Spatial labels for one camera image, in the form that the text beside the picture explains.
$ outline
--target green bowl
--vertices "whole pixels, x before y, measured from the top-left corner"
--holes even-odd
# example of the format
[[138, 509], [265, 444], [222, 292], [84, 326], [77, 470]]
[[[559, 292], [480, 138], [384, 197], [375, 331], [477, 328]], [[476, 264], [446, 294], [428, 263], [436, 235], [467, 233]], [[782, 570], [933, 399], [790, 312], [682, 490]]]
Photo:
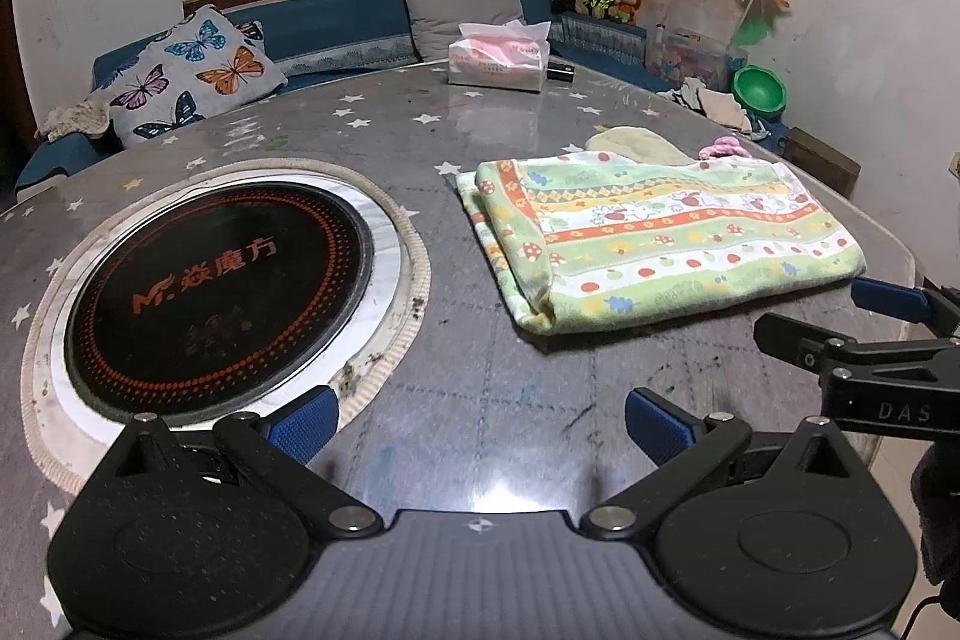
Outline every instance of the green bowl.
[[762, 118], [775, 118], [786, 107], [786, 86], [772, 71], [745, 66], [733, 75], [733, 97]]

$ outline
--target black cooktop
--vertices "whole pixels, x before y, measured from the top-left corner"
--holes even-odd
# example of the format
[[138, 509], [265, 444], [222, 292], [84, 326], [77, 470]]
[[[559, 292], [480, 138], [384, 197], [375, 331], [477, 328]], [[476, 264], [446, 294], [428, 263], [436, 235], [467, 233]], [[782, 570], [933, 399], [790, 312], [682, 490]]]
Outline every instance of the black cooktop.
[[339, 196], [237, 185], [140, 226], [74, 304], [66, 360], [91, 408], [182, 426], [235, 410], [330, 343], [370, 280], [373, 241]]

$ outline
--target green patterned cloth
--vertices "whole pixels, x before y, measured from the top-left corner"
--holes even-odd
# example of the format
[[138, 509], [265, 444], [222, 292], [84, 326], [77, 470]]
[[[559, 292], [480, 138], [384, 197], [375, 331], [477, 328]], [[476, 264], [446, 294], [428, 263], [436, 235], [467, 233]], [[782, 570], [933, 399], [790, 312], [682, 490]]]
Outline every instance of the green patterned cloth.
[[481, 164], [457, 187], [510, 313], [534, 333], [720, 310], [865, 268], [784, 164], [580, 152]]

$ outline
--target pink tissue package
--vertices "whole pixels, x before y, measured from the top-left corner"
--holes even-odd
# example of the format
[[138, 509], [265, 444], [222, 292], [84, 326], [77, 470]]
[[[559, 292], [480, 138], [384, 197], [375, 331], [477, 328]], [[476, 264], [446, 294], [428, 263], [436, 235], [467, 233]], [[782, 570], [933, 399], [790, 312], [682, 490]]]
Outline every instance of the pink tissue package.
[[546, 81], [549, 32], [550, 23], [463, 23], [461, 38], [450, 44], [448, 82], [539, 92]]

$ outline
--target round table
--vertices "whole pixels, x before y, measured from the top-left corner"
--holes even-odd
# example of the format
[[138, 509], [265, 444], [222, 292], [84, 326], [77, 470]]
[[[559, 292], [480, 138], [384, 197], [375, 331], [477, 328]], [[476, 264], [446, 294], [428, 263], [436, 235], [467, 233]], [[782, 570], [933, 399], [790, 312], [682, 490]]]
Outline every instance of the round table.
[[[20, 365], [30, 319], [59, 260], [102, 221], [197, 172], [257, 158], [310, 158], [356, 170], [410, 215], [430, 256], [421, 330], [373, 403], [314, 468], [390, 519], [397, 509], [567, 509], [573, 518], [652, 463], [630, 442], [623, 404], [648, 386], [696, 415], [736, 413], [793, 431], [818, 413], [813, 375], [769, 359], [752, 322], [776, 311], [861, 341], [904, 337], [899, 321], [858, 311], [846, 287], [756, 301], [629, 333], [530, 338], [505, 310], [453, 178], [483, 162], [563, 154], [604, 127], [649, 128], [695, 156], [724, 129], [663, 98], [577, 67], [539, 95], [446, 82], [445, 64], [354, 77], [178, 129], [115, 155], [0, 218], [0, 563], [4, 636], [61, 636], [45, 579], [47, 544], [71, 497], [27, 452]], [[757, 157], [776, 160], [757, 145]], [[869, 273], [914, 284], [899, 239], [800, 174], [853, 233]], [[869, 459], [875, 437], [856, 447]]]

